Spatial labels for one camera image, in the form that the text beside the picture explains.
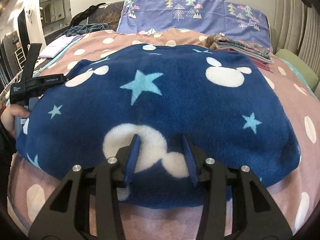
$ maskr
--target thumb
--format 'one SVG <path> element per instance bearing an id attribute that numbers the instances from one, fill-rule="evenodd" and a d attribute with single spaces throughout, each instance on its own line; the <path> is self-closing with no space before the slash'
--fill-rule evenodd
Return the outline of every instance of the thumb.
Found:
<path id="1" fill-rule="evenodd" d="M 23 106 L 20 105 L 10 105 L 10 113 L 13 116 L 21 116 L 22 118 L 28 118 L 30 115 L 30 112 L 23 108 Z"/>

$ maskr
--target metal bolt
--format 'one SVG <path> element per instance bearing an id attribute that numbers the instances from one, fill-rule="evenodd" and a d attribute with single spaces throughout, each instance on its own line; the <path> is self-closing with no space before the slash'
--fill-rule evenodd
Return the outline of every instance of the metal bolt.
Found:
<path id="1" fill-rule="evenodd" d="M 214 158 L 206 158 L 205 159 L 205 163 L 206 164 L 210 164 L 210 165 L 212 165 L 212 164 L 214 164 L 216 161 L 214 160 Z"/>
<path id="2" fill-rule="evenodd" d="M 241 170 L 242 170 L 243 172 L 249 172 L 249 171 L 250 171 L 250 168 L 249 168 L 249 166 L 247 166 L 247 165 L 243 165 L 243 166 L 241 166 Z"/>
<path id="3" fill-rule="evenodd" d="M 75 165 L 75 166 L 72 167 L 72 170 L 73 170 L 74 172 L 80 171 L 80 170 L 81 170 L 81 166 L 77 164 L 77 165 Z"/>
<path id="4" fill-rule="evenodd" d="M 118 159 L 116 157 L 110 157 L 108 159 L 108 163 L 110 163 L 110 164 L 115 164 L 117 161 L 118 161 Z"/>

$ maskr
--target black sleeve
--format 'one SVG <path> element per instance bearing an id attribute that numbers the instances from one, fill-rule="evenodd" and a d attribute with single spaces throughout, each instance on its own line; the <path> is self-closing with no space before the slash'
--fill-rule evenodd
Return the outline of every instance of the black sleeve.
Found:
<path id="1" fill-rule="evenodd" d="M 16 140 L 10 136 L 0 120 L 0 201 L 7 204 L 7 189 L 12 155 L 17 151 Z"/>

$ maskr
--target person's arm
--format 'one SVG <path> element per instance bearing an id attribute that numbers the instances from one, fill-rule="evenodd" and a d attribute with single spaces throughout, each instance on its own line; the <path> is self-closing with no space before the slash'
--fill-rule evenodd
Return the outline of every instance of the person's arm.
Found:
<path id="1" fill-rule="evenodd" d="M 12 155 L 16 153 L 14 117 L 29 117 L 30 112 L 20 105 L 9 105 L 0 117 L 0 201 L 7 204 L 7 188 Z"/>

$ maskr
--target human hand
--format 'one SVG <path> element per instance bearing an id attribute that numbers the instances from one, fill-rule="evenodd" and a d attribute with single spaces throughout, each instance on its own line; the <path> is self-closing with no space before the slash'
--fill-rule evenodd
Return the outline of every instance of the human hand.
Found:
<path id="1" fill-rule="evenodd" d="M 9 105 L 7 108 L 3 111 L 1 115 L 1 122 L 4 126 L 4 128 L 9 132 L 9 134 L 12 137 L 15 137 L 15 131 L 14 131 L 14 117 L 20 116 L 22 118 L 28 118 L 30 115 L 30 112 L 23 108 L 23 106 L 20 105 Z"/>

